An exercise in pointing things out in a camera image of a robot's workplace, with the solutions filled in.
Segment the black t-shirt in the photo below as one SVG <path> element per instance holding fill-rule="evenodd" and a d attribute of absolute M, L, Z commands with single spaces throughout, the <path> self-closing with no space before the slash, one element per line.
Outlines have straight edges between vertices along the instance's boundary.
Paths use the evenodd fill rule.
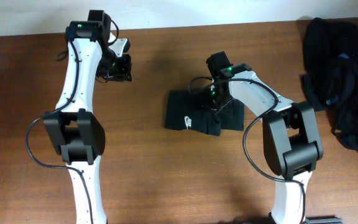
<path fill-rule="evenodd" d="M 206 95 L 191 95 L 186 90 L 172 90 L 168 95 L 165 128 L 193 130 L 219 136 L 221 130 L 244 130 L 244 104 L 230 100 L 216 110 L 207 104 Z"/>

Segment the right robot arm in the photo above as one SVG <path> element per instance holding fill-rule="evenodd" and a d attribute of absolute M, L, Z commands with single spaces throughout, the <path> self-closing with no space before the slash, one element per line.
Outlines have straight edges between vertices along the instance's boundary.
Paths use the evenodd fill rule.
<path fill-rule="evenodd" d="M 212 82 L 209 85 L 216 105 L 238 100 L 255 114 L 245 128 L 242 148 L 250 165 L 263 177 L 275 182 L 275 200 L 268 215 L 272 223 L 310 223 L 306 217 L 308 182 L 323 157 L 323 147 L 313 107 L 296 103 L 268 87 L 253 69 L 232 64 L 223 51 L 206 59 Z M 257 122 L 262 123 L 264 172 L 247 150 L 247 136 Z"/>

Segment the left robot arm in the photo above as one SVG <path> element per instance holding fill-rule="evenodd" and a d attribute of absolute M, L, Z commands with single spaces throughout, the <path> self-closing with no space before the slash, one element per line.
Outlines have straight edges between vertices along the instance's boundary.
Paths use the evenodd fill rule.
<path fill-rule="evenodd" d="M 114 21 L 103 10 L 91 10 L 85 21 L 72 21 L 65 29 L 68 66 L 55 110 L 43 118 L 61 169 L 73 185 L 77 223 L 107 223 L 99 170 L 106 145 L 104 128 L 93 113 L 94 86 L 129 82 L 131 44 L 111 33 Z"/>

